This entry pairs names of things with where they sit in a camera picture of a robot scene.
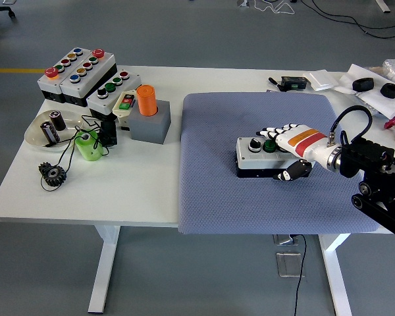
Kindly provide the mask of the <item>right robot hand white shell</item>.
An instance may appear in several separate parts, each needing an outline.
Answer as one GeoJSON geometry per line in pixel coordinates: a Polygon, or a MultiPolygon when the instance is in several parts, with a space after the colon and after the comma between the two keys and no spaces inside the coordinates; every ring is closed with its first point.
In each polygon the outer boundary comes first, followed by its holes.
{"type": "Polygon", "coordinates": [[[275,180],[293,181],[307,176],[313,162],[330,171],[337,169],[340,146],[329,142],[326,135],[314,128],[304,124],[288,124],[282,128],[265,128],[256,134],[274,141],[279,148],[298,158],[285,171],[274,175],[275,180]]]}

